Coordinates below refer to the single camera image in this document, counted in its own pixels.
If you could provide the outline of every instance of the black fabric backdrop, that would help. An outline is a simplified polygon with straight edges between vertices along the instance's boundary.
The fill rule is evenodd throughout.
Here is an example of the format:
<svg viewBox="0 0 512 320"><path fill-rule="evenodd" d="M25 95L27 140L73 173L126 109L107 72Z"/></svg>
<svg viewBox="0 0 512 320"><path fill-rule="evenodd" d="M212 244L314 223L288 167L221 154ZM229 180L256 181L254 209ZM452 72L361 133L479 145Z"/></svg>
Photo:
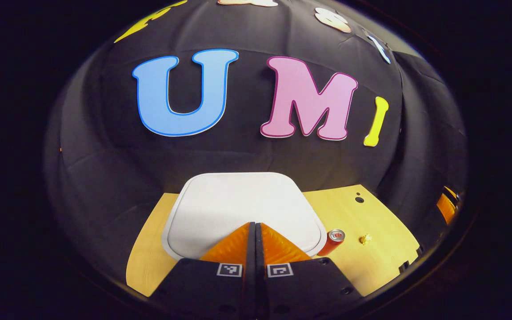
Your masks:
<svg viewBox="0 0 512 320"><path fill-rule="evenodd" d="M445 222L435 204L443 185L463 188L465 161L461 119L439 76L406 54L387 51L387 64L348 17L350 34L321 24L313 14L322 4L278 2L261 8L189 0L116 44L126 30L114 35L65 87L49 123L45 175L57 220L98 269L125 282L129 253L160 196L179 193L205 172L280 172L302 191L363 184L422 245L438 239ZM201 95L201 67L191 57L210 48L240 53L229 67L220 122L194 136L147 130L138 115L134 67L179 57L169 76L169 102L174 111L189 112ZM271 56L304 60L319 89L335 72L358 81L345 140L303 136L295 113L293 136L260 134L274 96L274 71L266 65ZM362 140L376 96L390 109L379 144L368 148Z"/></svg>

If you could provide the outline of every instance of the soda can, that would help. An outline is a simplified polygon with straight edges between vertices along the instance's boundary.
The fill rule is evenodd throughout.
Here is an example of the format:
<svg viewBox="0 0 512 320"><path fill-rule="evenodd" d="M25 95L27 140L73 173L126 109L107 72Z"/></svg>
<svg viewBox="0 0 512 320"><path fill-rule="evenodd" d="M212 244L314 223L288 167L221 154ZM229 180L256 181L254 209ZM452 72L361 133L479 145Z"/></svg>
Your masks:
<svg viewBox="0 0 512 320"><path fill-rule="evenodd" d="M317 255L323 257L329 255L331 251L335 250L335 248L343 243L345 239L345 233L339 229L333 229L327 233L327 242L325 242L325 246L323 249L319 251Z"/></svg>

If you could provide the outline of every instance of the light wood tabletop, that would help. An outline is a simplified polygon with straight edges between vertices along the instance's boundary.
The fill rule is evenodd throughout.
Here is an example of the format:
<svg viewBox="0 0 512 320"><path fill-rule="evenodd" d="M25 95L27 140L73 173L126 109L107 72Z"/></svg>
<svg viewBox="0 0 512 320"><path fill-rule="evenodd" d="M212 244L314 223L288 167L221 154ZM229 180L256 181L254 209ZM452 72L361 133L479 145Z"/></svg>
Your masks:
<svg viewBox="0 0 512 320"><path fill-rule="evenodd" d="M398 276L398 268L405 261L413 263L418 257L419 244L412 233L363 186L309 191L303 195L326 230L344 231L344 242L327 257L363 296ZM163 194L130 253L126 283L144 296L150 296L177 263L163 249L161 237L178 196ZM366 234L372 239L363 245L359 239Z"/></svg>

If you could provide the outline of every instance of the letter u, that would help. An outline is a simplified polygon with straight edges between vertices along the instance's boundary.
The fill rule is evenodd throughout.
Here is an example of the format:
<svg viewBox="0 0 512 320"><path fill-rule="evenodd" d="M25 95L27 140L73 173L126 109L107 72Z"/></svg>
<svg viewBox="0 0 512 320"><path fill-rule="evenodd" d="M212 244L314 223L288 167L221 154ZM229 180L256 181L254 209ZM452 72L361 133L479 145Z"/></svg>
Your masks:
<svg viewBox="0 0 512 320"><path fill-rule="evenodd" d="M201 105L193 112L177 113L169 106L169 70L179 63L165 56L138 65L132 75L138 80L138 110L149 130L162 136L191 136L211 129L225 111L228 65L238 52L210 49L193 55L203 68Z"/></svg>

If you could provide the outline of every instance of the letter m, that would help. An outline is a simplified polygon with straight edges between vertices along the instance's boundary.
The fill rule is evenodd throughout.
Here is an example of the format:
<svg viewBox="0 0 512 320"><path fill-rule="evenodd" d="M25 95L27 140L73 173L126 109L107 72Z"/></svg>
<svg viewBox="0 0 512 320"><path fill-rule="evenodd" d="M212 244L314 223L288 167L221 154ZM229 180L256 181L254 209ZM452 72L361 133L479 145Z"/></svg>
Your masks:
<svg viewBox="0 0 512 320"><path fill-rule="evenodd" d="M260 127L264 136L286 138L295 132L290 122L295 107L301 133L309 136L327 113L325 123L317 135L325 140L343 140L347 137L347 117L358 83L344 73L335 73L321 92L304 61L292 57L275 56L268 66L276 72L276 92L270 120Z"/></svg>

